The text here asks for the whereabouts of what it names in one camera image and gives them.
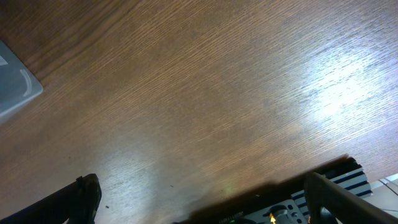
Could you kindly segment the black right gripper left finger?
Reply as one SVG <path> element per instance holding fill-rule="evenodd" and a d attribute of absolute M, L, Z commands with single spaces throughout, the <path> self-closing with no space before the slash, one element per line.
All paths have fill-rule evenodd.
<path fill-rule="evenodd" d="M 96 174 L 79 177 L 75 182 L 6 217 L 1 223 L 82 223 L 95 222 L 101 201 Z"/>

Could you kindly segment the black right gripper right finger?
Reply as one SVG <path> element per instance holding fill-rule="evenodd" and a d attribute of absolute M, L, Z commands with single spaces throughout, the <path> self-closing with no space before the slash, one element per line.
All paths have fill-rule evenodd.
<path fill-rule="evenodd" d="M 307 174 L 305 199 L 311 224 L 397 224 L 397 218 L 317 173 Z"/>

